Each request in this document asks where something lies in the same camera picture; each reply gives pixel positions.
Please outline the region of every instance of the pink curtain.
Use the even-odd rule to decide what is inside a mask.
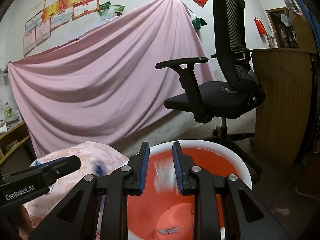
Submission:
[[[85,141],[110,144],[170,112],[183,92],[164,60],[204,56],[180,0],[153,0],[60,47],[9,64],[38,158]],[[195,67],[199,84],[208,64]]]

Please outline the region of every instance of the green bag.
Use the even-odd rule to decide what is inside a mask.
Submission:
[[[196,18],[191,21],[193,24],[193,27],[195,28],[196,31],[199,31],[201,29],[201,26],[207,25],[204,19],[202,18]]]

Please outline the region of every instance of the wooden door frame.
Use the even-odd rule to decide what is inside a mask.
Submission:
[[[283,11],[286,10],[286,7],[281,7],[281,8],[275,8],[275,9],[271,9],[271,10],[266,10],[266,13],[268,15],[269,21],[271,23],[271,27],[273,29],[273,32],[275,33],[275,38],[276,38],[276,42],[277,42],[277,47],[281,48],[281,43],[280,43],[280,39],[279,39],[279,33],[276,33],[276,28],[273,25],[273,21],[270,15],[270,12],[277,12],[277,11]]]

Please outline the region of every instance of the white bucket rim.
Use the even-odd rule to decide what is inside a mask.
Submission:
[[[214,142],[203,141],[203,140],[176,140],[176,141],[161,143],[161,144],[152,146],[150,148],[150,157],[158,153],[172,150],[172,144],[174,142],[180,142],[181,148],[196,148],[196,149],[208,150],[224,157],[233,165],[239,177],[252,190],[251,176],[243,160],[227,147],[224,147],[223,145],[220,145]],[[221,234],[221,240],[224,240],[226,238],[224,226],[220,229],[220,234]],[[134,233],[132,233],[130,230],[128,230],[128,239],[143,240],[140,237],[136,236]]]

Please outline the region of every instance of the bucket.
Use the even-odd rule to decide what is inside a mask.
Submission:
[[[181,140],[182,151],[192,156],[196,165],[219,176],[238,175],[252,189],[247,166],[233,151],[208,141]],[[194,196],[177,195],[176,192],[156,193],[154,161],[172,158],[172,144],[167,142],[150,148],[146,187],[141,196],[128,196],[129,240],[192,240]],[[225,239],[220,196],[217,195],[221,239]],[[177,233],[161,235],[157,229],[177,226]]]

